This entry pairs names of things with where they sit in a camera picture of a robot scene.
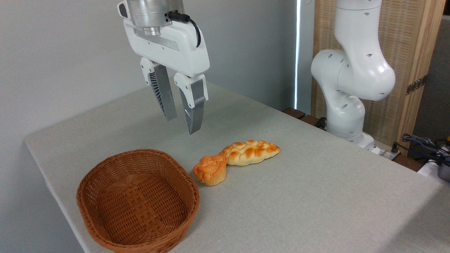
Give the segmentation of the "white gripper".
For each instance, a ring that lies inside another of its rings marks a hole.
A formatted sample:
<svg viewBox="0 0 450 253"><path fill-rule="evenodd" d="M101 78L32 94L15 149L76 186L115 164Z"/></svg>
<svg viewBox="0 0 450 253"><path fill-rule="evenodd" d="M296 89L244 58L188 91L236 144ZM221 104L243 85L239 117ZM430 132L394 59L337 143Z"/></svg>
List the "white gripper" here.
<svg viewBox="0 0 450 253"><path fill-rule="evenodd" d="M201 128L204 103L208 100L204 72L210 67L201 31L189 21L173 16L183 15L182 1L122 1L117 6L124 18L125 31L140 61L144 79L167 119L177 117L167 68L180 90L189 134Z"/></svg>

